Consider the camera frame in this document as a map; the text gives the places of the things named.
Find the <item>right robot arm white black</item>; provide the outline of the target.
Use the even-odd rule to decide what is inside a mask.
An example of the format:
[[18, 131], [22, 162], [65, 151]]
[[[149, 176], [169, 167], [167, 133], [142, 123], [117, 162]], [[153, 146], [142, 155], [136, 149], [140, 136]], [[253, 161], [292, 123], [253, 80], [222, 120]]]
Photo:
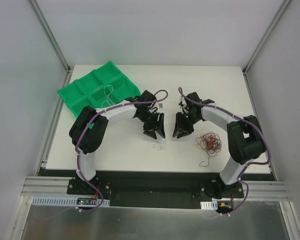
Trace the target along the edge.
[[184, 96], [179, 106], [181, 111], [176, 113], [174, 138], [191, 135], [199, 121], [211, 122], [226, 131], [230, 158], [219, 173], [215, 192], [220, 197], [227, 197], [252, 160], [267, 150], [258, 119], [253, 115], [235, 115], [211, 99], [200, 99], [196, 92]]

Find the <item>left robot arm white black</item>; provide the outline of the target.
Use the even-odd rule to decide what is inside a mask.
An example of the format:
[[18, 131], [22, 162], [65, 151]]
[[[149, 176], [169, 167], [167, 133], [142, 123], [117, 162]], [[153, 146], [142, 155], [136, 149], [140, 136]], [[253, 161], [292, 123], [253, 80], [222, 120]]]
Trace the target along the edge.
[[80, 191], [86, 195], [95, 191], [95, 153], [102, 144], [109, 124], [137, 118], [143, 123], [143, 134], [155, 140], [158, 136], [166, 138], [164, 114], [158, 112], [154, 105], [165, 100], [168, 92], [163, 89], [158, 92], [164, 92], [165, 97], [157, 99], [156, 94], [145, 90], [140, 96], [128, 97], [109, 107], [92, 108], [88, 105], [82, 109], [69, 131], [77, 154], [76, 175], [80, 178]]

